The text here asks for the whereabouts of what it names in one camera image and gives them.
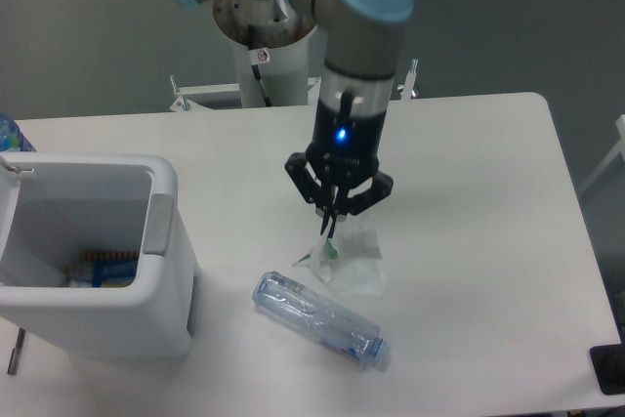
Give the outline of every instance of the clear plastic bottle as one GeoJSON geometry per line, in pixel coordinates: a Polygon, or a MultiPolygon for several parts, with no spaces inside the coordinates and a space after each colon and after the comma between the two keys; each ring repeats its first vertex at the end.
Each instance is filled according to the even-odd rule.
{"type": "Polygon", "coordinates": [[[0,151],[35,151],[21,133],[16,121],[2,112],[0,112],[0,151]]]}
{"type": "Polygon", "coordinates": [[[364,366],[384,368],[389,346],[379,337],[380,326],[279,272],[263,274],[254,302],[297,329],[312,334],[364,366]]]}

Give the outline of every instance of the packaged item in bin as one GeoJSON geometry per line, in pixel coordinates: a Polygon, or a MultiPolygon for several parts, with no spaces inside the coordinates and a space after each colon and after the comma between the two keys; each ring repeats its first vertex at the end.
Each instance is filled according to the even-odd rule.
{"type": "Polygon", "coordinates": [[[69,268],[70,288],[127,287],[137,275],[139,253],[135,251],[83,252],[80,260],[69,268]]]}

